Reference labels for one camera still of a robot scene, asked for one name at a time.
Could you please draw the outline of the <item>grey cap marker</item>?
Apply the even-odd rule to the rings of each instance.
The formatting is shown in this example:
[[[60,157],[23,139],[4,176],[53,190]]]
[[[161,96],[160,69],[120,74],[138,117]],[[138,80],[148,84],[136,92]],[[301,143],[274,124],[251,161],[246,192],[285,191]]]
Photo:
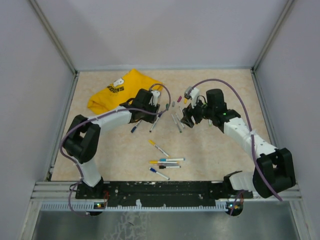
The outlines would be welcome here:
[[[181,118],[179,117],[179,115],[178,115],[176,112],[175,112],[175,116],[176,116],[179,124],[181,125],[181,127],[182,127],[183,129],[185,129],[185,125],[181,122]]]

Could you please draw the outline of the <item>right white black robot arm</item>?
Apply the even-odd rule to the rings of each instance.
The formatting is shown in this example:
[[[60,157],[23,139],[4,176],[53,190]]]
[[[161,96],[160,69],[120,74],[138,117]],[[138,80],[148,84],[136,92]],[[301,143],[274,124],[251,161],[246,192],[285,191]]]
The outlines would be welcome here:
[[[244,190],[269,198],[296,185],[291,152],[277,148],[251,130],[238,112],[227,107],[221,89],[208,90],[204,101],[197,88],[189,87],[184,96],[191,100],[182,111],[184,125],[193,128],[202,120],[210,120],[254,161],[253,172],[236,171],[224,177],[223,192],[227,197],[235,198]]]

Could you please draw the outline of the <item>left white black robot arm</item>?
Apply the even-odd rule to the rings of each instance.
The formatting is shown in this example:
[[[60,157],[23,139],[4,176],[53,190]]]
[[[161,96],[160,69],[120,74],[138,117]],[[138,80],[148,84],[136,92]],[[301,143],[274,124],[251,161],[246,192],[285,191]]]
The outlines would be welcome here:
[[[140,89],[137,95],[121,103],[115,109],[92,117],[81,114],[74,117],[59,146],[60,153],[73,161],[80,173],[86,192],[97,199],[103,195],[103,178],[94,157],[101,134],[119,126],[145,121],[154,123],[160,105],[161,93],[157,90]]]

